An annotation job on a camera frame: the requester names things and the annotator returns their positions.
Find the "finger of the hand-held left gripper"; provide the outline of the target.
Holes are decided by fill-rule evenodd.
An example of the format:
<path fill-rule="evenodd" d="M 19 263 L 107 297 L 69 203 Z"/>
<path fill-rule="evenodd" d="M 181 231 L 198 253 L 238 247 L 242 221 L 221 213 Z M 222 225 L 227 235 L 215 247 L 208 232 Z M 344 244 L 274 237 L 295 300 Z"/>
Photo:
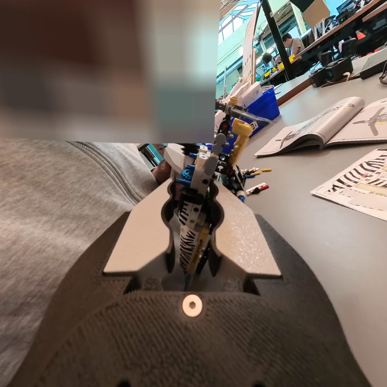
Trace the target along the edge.
<path fill-rule="evenodd" d="M 184 145 L 168 144 L 164 149 L 164 160 L 171 166 L 170 178 L 181 176 L 185 169 Z"/>

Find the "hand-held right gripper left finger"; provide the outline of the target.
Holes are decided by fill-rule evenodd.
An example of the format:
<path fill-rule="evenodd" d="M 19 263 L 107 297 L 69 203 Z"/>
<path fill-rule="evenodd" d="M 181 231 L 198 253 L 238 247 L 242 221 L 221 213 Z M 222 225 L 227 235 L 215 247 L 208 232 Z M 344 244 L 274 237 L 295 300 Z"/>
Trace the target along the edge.
<path fill-rule="evenodd" d="M 172 273 L 176 259 L 170 224 L 174 188 L 173 180 L 167 179 L 131 210 L 104 274 L 162 278 Z"/>

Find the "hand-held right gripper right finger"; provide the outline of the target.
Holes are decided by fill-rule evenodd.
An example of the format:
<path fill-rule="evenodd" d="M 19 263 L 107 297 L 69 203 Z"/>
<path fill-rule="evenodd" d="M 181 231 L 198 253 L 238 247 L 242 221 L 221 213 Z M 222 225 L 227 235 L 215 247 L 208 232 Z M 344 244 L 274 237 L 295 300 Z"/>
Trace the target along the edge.
<path fill-rule="evenodd" d="M 254 212 L 220 182 L 214 191 L 215 228 L 209 268 L 220 279 L 280 278 L 281 271 Z"/>

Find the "zebra striped lego helicopter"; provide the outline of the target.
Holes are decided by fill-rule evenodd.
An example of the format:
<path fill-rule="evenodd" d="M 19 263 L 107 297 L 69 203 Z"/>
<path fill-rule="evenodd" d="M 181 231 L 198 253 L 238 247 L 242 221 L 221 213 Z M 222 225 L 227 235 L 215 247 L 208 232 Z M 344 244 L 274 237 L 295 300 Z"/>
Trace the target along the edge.
<path fill-rule="evenodd" d="M 178 218 L 180 228 L 179 264 L 185 275 L 201 273 L 210 251 L 215 228 L 214 191 L 211 184 L 220 182 L 240 201 L 246 198 L 243 172 L 237 162 L 250 136 L 269 120 L 249 114 L 236 98 L 217 100 L 213 144 L 184 145 L 185 169 L 174 178 L 180 186 Z"/>

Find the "lego instruction booklet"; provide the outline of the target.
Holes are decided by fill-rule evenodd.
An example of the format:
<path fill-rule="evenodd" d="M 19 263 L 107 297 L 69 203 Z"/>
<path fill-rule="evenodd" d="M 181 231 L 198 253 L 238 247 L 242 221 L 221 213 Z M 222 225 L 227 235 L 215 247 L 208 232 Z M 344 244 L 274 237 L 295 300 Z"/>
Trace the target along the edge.
<path fill-rule="evenodd" d="M 387 99 L 365 105 L 360 97 L 345 98 L 310 120 L 283 128 L 255 157 L 282 154 L 299 148 L 336 144 L 385 143 Z"/>

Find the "person's left hand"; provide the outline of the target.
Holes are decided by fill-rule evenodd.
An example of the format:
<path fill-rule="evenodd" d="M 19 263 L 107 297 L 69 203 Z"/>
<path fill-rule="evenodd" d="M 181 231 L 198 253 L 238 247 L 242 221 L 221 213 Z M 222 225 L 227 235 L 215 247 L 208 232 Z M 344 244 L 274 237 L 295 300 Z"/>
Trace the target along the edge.
<path fill-rule="evenodd" d="M 172 167 L 166 160 L 162 160 L 156 167 L 151 169 L 152 175 L 158 185 L 163 184 L 170 178 Z"/>

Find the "grey zip hoodie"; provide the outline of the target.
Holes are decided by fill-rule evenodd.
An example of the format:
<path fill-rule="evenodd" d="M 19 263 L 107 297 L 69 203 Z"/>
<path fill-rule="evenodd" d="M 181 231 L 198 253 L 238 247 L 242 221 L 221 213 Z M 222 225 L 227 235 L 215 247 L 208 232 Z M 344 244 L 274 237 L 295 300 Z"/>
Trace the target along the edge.
<path fill-rule="evenodd" d="M 135 144 L 1 138 L 1 386 L 70 267 L 158 186 Z"/>

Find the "white printed carton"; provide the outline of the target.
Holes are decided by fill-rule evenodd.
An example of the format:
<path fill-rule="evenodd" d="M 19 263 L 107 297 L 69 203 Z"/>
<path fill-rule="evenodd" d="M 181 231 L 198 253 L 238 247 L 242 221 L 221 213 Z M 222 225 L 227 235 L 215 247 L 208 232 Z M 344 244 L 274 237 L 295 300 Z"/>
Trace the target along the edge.
<path fill-rule="evenodd" d="M 230 91 L 229 97 L 236 98 L 239 105 L 245 108 L 254 103 L 263 94 L 262 87 L 259 82 L 252 84 L 250 81 L 239 77 L 238 82 Z"/>

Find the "blue plastic bin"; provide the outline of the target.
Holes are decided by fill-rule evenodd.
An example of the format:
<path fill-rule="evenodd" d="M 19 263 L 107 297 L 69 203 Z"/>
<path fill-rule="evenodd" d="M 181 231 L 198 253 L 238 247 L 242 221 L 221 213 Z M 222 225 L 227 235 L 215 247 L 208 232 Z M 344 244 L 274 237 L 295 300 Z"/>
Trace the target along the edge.
<path fill-rule="evenodd" d="M 243 95 L 238 100 L 239 106 L 247 109 L 249 114 L 273 121 L 280 112 L 274 88 L 270 87 L 266 91 L 255 88 L 249 94 Z"/>

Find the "zebra sticker sheet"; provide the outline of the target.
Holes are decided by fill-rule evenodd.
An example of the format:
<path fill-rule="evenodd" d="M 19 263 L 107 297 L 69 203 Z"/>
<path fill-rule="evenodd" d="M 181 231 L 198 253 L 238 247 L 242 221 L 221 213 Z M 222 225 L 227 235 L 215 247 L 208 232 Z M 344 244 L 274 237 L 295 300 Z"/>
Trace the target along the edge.
<path fill-rule="evenodd" d="M 373 150 L 310 193 L 386 221 L 387 149 Z"/>

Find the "white upright board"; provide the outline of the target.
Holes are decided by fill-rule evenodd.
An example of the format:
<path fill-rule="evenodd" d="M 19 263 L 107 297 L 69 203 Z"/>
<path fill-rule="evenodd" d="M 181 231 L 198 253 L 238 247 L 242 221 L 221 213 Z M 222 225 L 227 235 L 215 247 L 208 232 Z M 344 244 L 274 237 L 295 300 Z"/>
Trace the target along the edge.
<path fill-rule="evenodd" d="M 250 84 L 256 82 L 256 50 L 254 46 L 255 29 L 257 26 L 257 20 L 261 9 L 261 2 L 259 1 L 251 15 L 246 27 L 244 45 L 243 45 L 243 61 L 242 61 L 242 77 Z"/>

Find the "black charger box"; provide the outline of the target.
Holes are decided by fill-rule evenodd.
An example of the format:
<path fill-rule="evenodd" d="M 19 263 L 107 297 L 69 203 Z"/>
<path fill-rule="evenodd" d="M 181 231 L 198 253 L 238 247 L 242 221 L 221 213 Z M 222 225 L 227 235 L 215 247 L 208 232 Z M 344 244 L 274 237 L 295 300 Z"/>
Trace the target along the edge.
<path fill-rule="evenodd" d="M 326 84 L 334 84 L 344 78 L 348 79 L 353 70 L 351 57 L 344 57 L 332 61 L 325 67 L 311 71 L 309 74 L 310 83 L 315 88 Z"/>

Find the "cardboard box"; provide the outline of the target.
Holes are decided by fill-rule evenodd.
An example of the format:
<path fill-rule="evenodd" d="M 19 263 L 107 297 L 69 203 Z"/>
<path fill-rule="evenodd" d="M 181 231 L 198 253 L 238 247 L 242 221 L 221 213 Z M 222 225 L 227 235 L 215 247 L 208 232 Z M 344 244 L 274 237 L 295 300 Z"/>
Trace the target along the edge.
<path fill-rule="evenodd" d="M 330 16 L 330 9 L 324 0 L 314 0 L 303 12 L 303 19 L 309 27 L 314 27 Z"/>

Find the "grey flat device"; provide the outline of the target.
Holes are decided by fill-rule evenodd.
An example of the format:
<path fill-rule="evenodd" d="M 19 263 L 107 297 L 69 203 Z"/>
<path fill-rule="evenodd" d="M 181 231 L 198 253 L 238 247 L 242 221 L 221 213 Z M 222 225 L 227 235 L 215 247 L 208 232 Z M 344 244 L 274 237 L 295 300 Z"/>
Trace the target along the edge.
<path fill-rule="evenodd" d="M 360 78 L 365 80 L 376 74 L 380 74 L 384 71 L 384 66 L 387 62 L 386 55 L 384 56 L 372 56 L 368 58 L 365 65 L 360 71 Z"/>

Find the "black metal post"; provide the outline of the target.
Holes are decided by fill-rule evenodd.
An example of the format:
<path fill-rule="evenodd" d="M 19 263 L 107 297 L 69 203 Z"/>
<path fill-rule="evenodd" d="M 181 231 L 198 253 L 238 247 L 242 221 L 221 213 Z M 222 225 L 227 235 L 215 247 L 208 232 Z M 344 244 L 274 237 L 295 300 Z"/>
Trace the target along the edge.
<path fill-rule="evenodd" d="M 268 0 L 261 0 L 261 6 L 262 6 L 263 12 L 265 14 L 265 17 L 267 19 L 268 26 L 269 26 L 270 31 L 272 33 L 274 42 L 275 42 L 276 47 L 278 49 L 280 58 L 282 60 L 282 64 L 284 65 L 283 72 L 285 73 L 285 78 L 287 81 L 293 80 L 293 79 L 295 79 L 294 71 L 291 67 L 289 56 L 286 52 L 284 43 L 282 41 L 282 36 L 280 34 L 280 30 L 279 30 L 279 27 L 277 25 L 277 22 L 274 18 L 274 14 L 273 14 L 272 8 L 269 4 L 269 1 Z"/>

